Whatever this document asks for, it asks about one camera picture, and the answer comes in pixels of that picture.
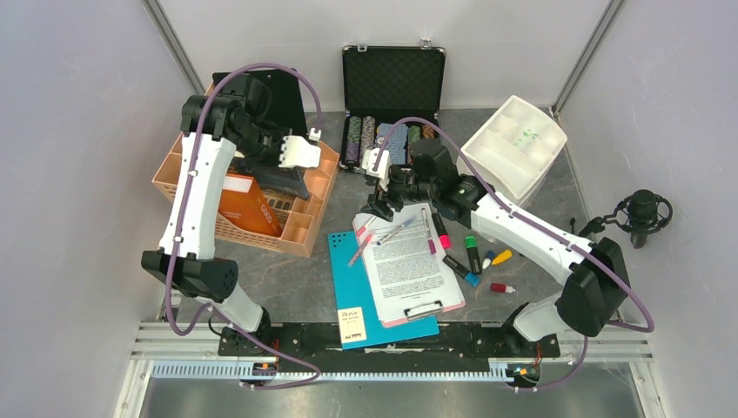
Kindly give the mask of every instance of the black mounting plate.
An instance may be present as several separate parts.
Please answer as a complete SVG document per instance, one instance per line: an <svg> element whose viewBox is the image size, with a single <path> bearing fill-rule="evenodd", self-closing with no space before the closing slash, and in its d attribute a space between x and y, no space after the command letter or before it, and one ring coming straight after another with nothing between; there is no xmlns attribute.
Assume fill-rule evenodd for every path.
<svg viewBox="0 0 738 418"><path fill-rule="evenodd" d="M438 335L393 343L392 352L380 351L388 348L386 344L366 347L372 348L367 352L362 348L340 350L339 326L335 323L272 324L279 351L309 361L326 373L486 372L489 358L534 358L537 353L536 343L527 343L513 353L500 327L480 322L441 323L439 330ZM271 355L229 328L224 328L221 337L220 356ZM561 356L555 334L544 337L540 349L543 357ZM303 372L305 368L281 361L279 370Z"/></svg>

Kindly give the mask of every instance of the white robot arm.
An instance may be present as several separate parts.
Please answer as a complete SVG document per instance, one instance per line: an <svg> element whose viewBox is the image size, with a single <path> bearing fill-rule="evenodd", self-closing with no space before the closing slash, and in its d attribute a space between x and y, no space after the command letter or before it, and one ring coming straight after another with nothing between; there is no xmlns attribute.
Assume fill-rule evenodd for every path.
<svg viewBox="0 0 738 418"><path fill-rule="evenodd" d="M192 96L183 106L182 164L170 219L159 249L144 251L141 265L165 283L170 259L175 257L173 288L212 304L245 331L253 332L262 323L264 309L238 286L236 262L215 258L215 223L225 175L234 157L250 158L259 168L271 168L268 179L283 185L282 190L299 189L290 187L291 179L279 169L317 167L320 147L280 127L270 125L268 130L262 129L252 123L251 113L238 101L216 98L207 115L195 168L190 170L188 158L193 155L195 125L205 100L205 96ZM310 139L318 140L319 133L311 131ZM191 187L186 192L185 184L190 177ZM189 205L182 219L181 235L175 236L184 199L188 199ZM176 254L173 253L175 242L179 243Z"/></svg>
<svg viewBox="0 0 738 418"><path fill-rule="evenodd" d="M596 336L626 299L625 292L604 272L572 250L574 245L590 248L590 254L629 284L621 250L613 241L603 239L595 244L536 218L499 192L494 197L489 195L476 178L457 173L448 150L437 139L424 139L413 146L412 166L390 165L387 151L375 165L379 153L379 149L367 152L362 161L367 178L376 185L362 212L391 219L393 210L400 211L405 201L430 200L445 218L485 238L505 242L563 286L561 291L526 304L511 315L506 323L514 329L509 329L514 334L507 341L511 346L567 329Z"/></svg>

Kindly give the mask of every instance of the black microphone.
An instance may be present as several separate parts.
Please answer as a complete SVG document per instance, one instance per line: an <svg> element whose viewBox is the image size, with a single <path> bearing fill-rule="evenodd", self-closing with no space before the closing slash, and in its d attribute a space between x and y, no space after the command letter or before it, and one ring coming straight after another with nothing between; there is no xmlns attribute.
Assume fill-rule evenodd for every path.
<svg viewBox="0 0 738 418"><path fill-rule="evenodd" d="M659 212L661 204L668 209L666 215ZM650 190L641 189L624 198L615 207L612 214L598 216L587 222L577 235L586 237L590 233L601 233L605 231L605 225L616 224L621 230L630 233L630 243L633 244L633 248L642 248L646 245L648 235L659 232L671 222L672 211L671 203L668 200ZM619 212L625 214L625 222L621 223L617 219ZM574 222L574 218L569 222L572 226L572 232L574 231Z"/></svg>

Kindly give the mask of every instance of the marker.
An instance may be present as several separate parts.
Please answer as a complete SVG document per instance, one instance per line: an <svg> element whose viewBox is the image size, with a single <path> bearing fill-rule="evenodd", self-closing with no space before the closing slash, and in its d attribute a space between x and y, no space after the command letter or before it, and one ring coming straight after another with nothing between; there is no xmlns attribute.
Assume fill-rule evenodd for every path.
<svg viewBox="0 0 738 418"><path fill-rule="evenodd" d="M497 257L497 254L494 253L494 251L489 250L486 252L485 259L482 261L482 270L489 267L490 264L492 264L492 260Z"/></svg>
<svg viewBox="0 0 738 418"><path fill-rule="evenodd" d="M356 250L356 253L354 253L353 257L351 257L351 260L349 260L348 262L349 267L353 266L353 264L356 263L356 260L359 259L359 256L364 252L364 249L366 248L366 246L368 246L369 243L372 242L372 236L373 236L372 234L369 234L366 236L366 239L364 239L364 242L361 243L361 245L359 246L359 249Z"/></svg>
<svg viewBox="0 0 738 418"><path fill-rule="evenodd" d="M497 266L498 264L502 264L505 261L507 261L507 259L509 259L510 257L513 257L513 252L510 250L505 250L502 253L500 253L500 255L495 257L494 260L492 260L492 265Z"/></svg>
<svg viewBox="0 0 738 418"><path fill-rule="evenodd" d="M490 285L489 290L496 293L515 293L515 288L502 283L493 283Z"/></svg>
<svg viewBox="0 0 738 418"><path fill-rule="evenodd" d="M446 263L447 266L451 267L454 273L456 273L457 276L461 277L461 279L466 280L466 283L472 285L473 287L476 287L480 283L480 278L475 276L474 273L470 272L469 270L464 267L463 264L459 263L457 260L452 258L450 255L447 255L443 258L443 262Z"/></svg>
<svg viewBox="0 0 738 418"><path fill-rule="evenodd" d="M469 256L469 266L472 267L474 274L482 274L482 262L480 261L480 251L477 249L477 240L473 237L466 237L466 254Z"/></svg>
<svg viewBox="0 0 738 418"><path fill-rule="evenodd" d="M431 235L431 224L428 223L428 214L426 213L425 207L420 211L423 214L423 225L426 226L426 237L428 238L428 246L431 248L431 255L436 253L436 245L433 243L433 236Z"/></svg>
<svg viewBox="0 0 738 418"><path fill-rule="evenodd" d="M448 233L446 232L446 227L443 225L443 218L441 218L440 213L434 213L432 218L433 224L436 226L436 232L439 234L440 246L444 250L451 248L451 240L448 238Z"/></svg>
<svg viewBox="0 0 738 418"><path fill-rule="evenodd" d="M376 216L372 216L371 218L369 218L369 220L367 220L367 222L365 222L364 225L362 225L359 228L359 230L356 232L356 236L357 237L360 237L361 234L366 231L366 228L368 228L369 226L371 226L372 223L374 223L375 220L377 220L377 217Z"/></svg>
<svg viewBox="0 0 738 418"><path fill-rule="evenodd" d="M385 235L384 237L382 237L382 239L379 240L379 242L377 243L377 245L378 246L381 246L382 244L386 243L391 237L397 235L397 233L399 233L403 229L407 228L407 226L410 225L410 224L412 224L414 221L415 221L415 218L414 217L406 220L405 222L402 223L402 225L394 228L387 235Z"/></svg>

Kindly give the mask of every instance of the teal folder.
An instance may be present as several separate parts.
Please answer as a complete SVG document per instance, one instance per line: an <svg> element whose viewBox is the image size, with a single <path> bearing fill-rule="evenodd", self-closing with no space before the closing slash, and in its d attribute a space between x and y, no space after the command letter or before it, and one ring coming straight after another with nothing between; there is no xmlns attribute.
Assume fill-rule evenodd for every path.
<svg viewBox="0 0 738 418"><path fill-rule="evenodd" d="M434 316L413 320L396 327L382 326L377 316L377 308L374 306L364 261L359 257L356 264L348 266L349 260L358 249L359 244L353 231L328 234L336 306L338 309L361 307L366 329L366 340L342 343L342 347L344 349L369 347L438 334L438 322Z"/></svg>

